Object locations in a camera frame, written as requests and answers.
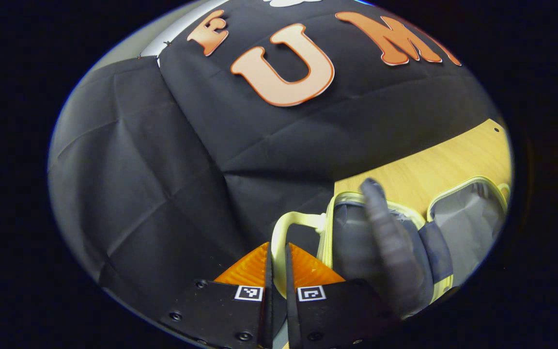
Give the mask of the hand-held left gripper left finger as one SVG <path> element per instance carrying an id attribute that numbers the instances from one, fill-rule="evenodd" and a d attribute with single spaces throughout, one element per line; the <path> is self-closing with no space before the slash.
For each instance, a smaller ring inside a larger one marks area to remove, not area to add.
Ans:
<path id="1" fill-rule="evenodd" d="M 161 318 L 173 333 L 206 349 L 270 349 L 273 267 L 263 243 L 214 280 L 194 280 Z"/>

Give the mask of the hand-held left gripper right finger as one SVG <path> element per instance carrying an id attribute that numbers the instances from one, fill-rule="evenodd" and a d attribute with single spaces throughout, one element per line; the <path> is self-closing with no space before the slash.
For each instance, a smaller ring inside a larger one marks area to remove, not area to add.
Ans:
<path id="1" fill-rule="evenodd" d="M 296 286 L 296 258 L 308 252 L 288 243 L 286 311 L 289 349 L 372 349 L 400 318 L 363 279 Z"/>

